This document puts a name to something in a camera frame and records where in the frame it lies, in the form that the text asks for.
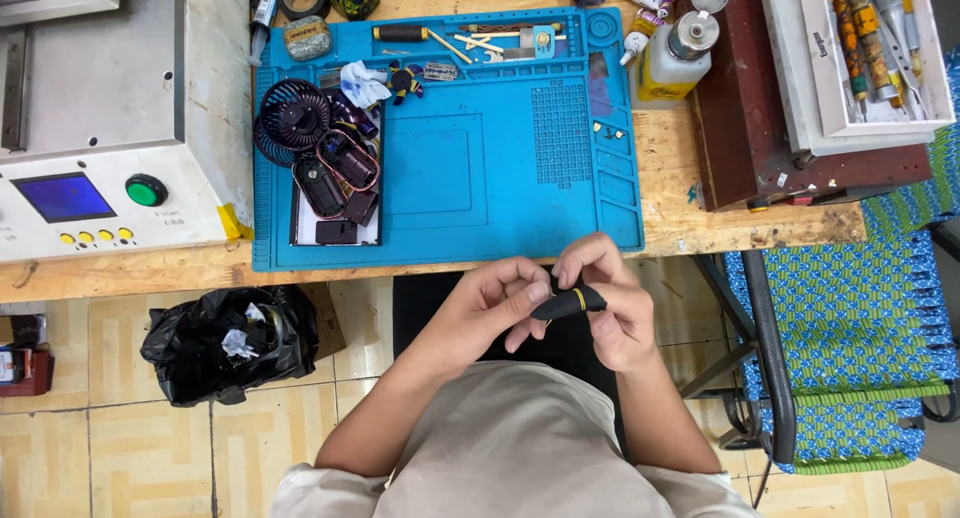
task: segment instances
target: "black garbage bag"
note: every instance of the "black garbage bag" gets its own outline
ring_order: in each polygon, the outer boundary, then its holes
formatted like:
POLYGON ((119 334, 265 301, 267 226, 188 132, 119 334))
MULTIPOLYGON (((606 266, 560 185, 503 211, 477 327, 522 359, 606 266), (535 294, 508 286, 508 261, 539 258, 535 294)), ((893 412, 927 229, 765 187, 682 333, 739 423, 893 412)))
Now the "black garbage bag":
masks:
POLYGON ((315 370, 320 346, 317 312, 295 285, 217 289, 196 301, 150 310, 150 332, 140 355, 172 405, 246 400, 244 390, 315 370), (244 311, 256 304, 266 317, 264 334, 253 345, 259 356, 227 356, 221 343, 231 328, 248 323, 244 311))

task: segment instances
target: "wooden workbench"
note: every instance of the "wooden workbench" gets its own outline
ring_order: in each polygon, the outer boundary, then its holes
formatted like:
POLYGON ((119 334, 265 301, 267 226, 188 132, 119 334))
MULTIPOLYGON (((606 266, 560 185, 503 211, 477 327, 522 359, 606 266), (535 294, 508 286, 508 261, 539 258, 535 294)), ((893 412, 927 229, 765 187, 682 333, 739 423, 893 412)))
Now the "wooden workbench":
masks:
MULTIPOLYGON (((569 0, 381 0, 371 19, 568 6, 569 0)), ((620 8, 628 28, 637 6, 620 8)), ((339 22, 331 14, 331 22, 339 22)), ((633 115, 646 250, 635 256, 726 252, 856 242, 866 239, 859 204, 774 207, 710 214, 688 192, 699 180, 686 108, 633 115)), ((28 261, 0 265, 0 302, 100 297, 238 285, 264 285, 446 272, 478 262, 259 274, 251 270, 250 242, 28 261)))

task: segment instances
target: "blue silicone repair mat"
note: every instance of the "blue silicone repair mat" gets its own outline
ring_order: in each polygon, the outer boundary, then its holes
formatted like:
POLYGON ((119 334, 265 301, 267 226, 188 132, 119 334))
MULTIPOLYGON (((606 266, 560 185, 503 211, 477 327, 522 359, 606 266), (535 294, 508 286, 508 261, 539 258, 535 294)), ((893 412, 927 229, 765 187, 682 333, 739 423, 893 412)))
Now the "blue silicone repair mat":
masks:
MULTIPOLYGON (((557 255, 574 239, 603 230, 623 251, 643 249, 640 183, 620 11, 532 9, 330 25, 334 50, 296 62, 282 31, 271 31, 257 70, 257 102, 273 83, 317 83, 331 68, 363 60, 382 69, 398 59, 454 64, 456 81, 424 82, 424 95, 384 103, 380 246, 291 246, 289 169, 254 149, 253 269, 332 269, 557 255), (555 58, 483 63, 452 33, 462 25, 564 25, 555 58), (466 65, 434 39, 374 40, 374 26, 426 26, 474 60, 466 65), (384 54, 384 50, 405 52, 384 54), (589 58, 606 60, 594 69, 589 58)), ((499 47, 518 47, 498 37, 499 47)))

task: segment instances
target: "beige shirt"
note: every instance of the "beige shirt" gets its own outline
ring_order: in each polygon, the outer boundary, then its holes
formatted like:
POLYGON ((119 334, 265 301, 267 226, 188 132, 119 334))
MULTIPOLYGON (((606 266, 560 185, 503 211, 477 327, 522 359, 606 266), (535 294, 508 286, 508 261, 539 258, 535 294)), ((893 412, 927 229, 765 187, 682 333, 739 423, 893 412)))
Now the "beige shirt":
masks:
POLYGON ((536 363, 479 362, 445 384, 417 423, 389 487, 387 478, 297 464, 277 488, 270 515, 760 515, 727 473, 631 466, 618 448, 610 399, 536 363))

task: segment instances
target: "green button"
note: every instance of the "green button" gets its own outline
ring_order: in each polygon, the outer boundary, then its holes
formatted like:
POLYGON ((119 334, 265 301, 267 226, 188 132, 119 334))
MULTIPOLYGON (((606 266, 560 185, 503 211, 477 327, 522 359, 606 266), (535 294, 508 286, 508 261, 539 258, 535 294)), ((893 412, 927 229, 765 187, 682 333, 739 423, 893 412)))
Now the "green button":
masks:
POLYGON ((151 206, 157 203, 157 193, 146 184, 134 182, 126 189, 126 194, 138 205, 151 206))

